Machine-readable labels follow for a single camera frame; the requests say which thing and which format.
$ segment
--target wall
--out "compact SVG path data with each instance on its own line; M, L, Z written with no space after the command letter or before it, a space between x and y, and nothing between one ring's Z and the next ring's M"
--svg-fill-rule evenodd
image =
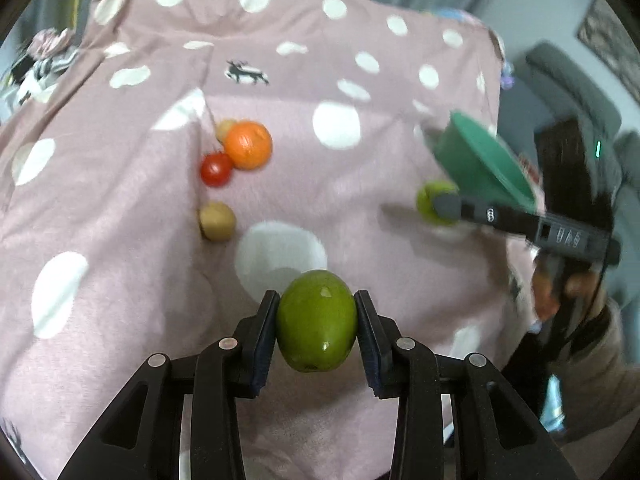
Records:
M474 13L504 40L516 59L541 40L562 48L607 93L622 115L622 129L640 131L640 105L598 57L576 37L593 0L482 0Z

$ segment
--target orange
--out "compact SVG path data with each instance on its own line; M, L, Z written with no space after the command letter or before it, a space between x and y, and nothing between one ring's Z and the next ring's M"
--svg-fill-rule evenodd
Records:
M254 170L267 163L273 143L267 128L253 121L239 121L226 134L225 152L239 170Z

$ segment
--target green fruit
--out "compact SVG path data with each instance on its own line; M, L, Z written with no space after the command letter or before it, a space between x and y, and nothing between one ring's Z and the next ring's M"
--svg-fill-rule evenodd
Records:
M456 222L445 218L440 218L436 210L433 208L431 200L441 193L457 193L458 187L448 180L433 180L427 182L418 191L418 195L415 197L415 206L418 209L418 213L422 216L422 219L429 224L434 225L453 225Z
M299 372L326 372L347 358L358 331L347 285L328 270L296 278L280 299L276 338L286 362Z

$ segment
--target gray sofa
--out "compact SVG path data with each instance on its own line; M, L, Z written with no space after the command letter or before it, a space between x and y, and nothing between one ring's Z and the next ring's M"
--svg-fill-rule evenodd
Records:
M516 60L515 76L514 88L500 96L498 134L517 155L537 164L535 131L577 117L593 154L587 160L592 187L614 197L614 232L623 249L620 265L607 271L606 285L623 309L626 357L640 362L640 135L619 133L622 119L615 104L550 43Z

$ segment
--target potato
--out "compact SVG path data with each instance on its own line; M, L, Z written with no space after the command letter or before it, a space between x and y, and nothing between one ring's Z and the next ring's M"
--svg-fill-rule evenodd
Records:
M226 242L236 232L236 215L223 202L210 202L199 214L203 234L212 242Z

